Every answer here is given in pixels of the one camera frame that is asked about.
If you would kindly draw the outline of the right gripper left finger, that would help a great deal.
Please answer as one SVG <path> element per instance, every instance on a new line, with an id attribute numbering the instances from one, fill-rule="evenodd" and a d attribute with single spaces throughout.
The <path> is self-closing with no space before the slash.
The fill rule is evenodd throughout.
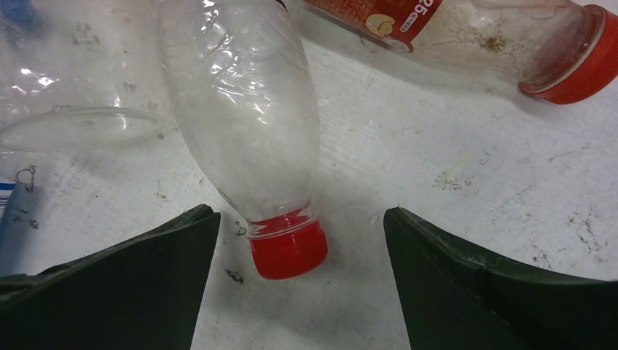
<path id="1" fill-rule="evenodd" d="M 201 204 L 35 275 L 1 278 L 3 349 L 189 349 L 221 216 Z"/>

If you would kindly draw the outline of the crushed blue label bottle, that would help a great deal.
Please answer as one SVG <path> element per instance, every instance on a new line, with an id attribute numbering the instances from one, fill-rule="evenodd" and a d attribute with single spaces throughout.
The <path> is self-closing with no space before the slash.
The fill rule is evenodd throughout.
<path id="1" fill-rule="evenodd" d="M 0 183 L 0 219 L 3 219 L 8 203 L 12 197 L 16 182 L 2 179 Z"/>

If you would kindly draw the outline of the large clear bottle silver cap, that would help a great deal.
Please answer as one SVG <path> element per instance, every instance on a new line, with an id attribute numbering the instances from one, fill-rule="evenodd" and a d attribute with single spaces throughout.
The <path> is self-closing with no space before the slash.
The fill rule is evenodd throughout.
<path id="1" fill-rule="evenodd" d="M 1 146 L 100 149 L 172 122 L 153 1 L 3 1 Z"/>

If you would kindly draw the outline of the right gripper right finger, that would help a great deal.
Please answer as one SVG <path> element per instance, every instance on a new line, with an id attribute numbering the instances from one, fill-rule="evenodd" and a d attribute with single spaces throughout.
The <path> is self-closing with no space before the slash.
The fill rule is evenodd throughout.
<path id="1" fill-rule="evenodd" d="M 525 264 L 406 209 L 383 218 L 412 349 L 615 349 L 617 283 Z"/>

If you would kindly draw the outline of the red label clear bottle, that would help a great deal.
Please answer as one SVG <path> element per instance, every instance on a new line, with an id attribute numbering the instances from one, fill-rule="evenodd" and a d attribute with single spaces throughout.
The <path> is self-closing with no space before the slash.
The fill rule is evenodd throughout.
<path id="1" fill-rule="evenodd" d="M 197 164 L 248 225 L 265 279 L 325 261 L 313 197 L 317 98 L 282 1 L 163 1 L 160 57 L 174 114 Z"/>

